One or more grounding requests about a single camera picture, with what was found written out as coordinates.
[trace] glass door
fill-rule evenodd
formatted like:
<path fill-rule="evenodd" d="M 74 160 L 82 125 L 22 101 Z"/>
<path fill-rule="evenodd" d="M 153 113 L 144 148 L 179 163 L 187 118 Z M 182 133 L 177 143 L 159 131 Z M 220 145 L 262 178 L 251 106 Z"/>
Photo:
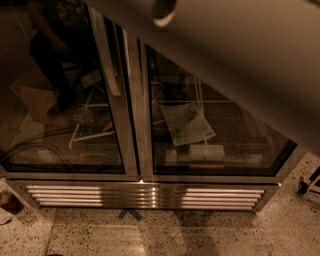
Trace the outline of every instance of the glass door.
<path fill-rule="evenodd" d="M 137 180 L 119 27 L 81 1 L 1 8 L 1 175 Z"/>
<path fill-rule="evenodd" d="M 280 175 L 296 144 L 151 47 L 137 45 L 142 89 L 134 86 L 132 94 L 141 119 L 143 180 L 257 183 Z"/>

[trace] refrigerator base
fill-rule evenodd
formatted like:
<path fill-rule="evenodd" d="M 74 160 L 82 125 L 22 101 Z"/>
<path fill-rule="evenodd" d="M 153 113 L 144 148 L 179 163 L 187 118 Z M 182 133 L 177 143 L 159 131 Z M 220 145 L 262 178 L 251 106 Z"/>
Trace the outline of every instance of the refrigerator base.
<path fill-rule="evenodd" d="M 7 180 L 33 207 L 260 211 L 280 184 Z"/>

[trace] blue tape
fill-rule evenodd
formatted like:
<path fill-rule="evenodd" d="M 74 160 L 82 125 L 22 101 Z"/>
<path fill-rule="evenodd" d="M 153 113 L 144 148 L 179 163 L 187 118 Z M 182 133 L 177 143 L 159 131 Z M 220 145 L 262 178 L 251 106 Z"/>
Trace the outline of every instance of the blue tape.
<path fill-rule="evenodd" d="M 123 220 L 127 213 L 131 214 L 137 221 L 142 220 L 142 216 L 136 210 L 133 209 L 123 209 L 118 217 Z"/>

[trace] terrazzo floor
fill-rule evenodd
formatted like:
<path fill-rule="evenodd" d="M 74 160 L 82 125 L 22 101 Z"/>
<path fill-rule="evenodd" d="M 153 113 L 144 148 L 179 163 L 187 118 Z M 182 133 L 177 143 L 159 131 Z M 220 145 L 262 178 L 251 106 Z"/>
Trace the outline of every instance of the terrazzo floor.
<path fill-rule="evenodd" d="M 138 210 L 138 221 L 121 209 L 0 209 L 0 223 L 12 218 L 0 255 L 319 255 L 320 196 L 296 193 L 319 165 L 307 153 L 259 213 Z"/>

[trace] glass panel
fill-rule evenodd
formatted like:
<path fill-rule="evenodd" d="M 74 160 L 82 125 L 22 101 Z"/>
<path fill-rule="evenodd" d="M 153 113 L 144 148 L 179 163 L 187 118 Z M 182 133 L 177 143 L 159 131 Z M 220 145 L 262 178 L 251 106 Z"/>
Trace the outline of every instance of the glass panel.
<path fill-rule="evenodd" d="M 124 174 L 87 7 L 7 2 L 0 7 L 0 163 L 9 172 Z"/>
<path fill-rule="evenodd" d="M 273 176 L 295 144 L 148 48 L 154 174 Z"/>

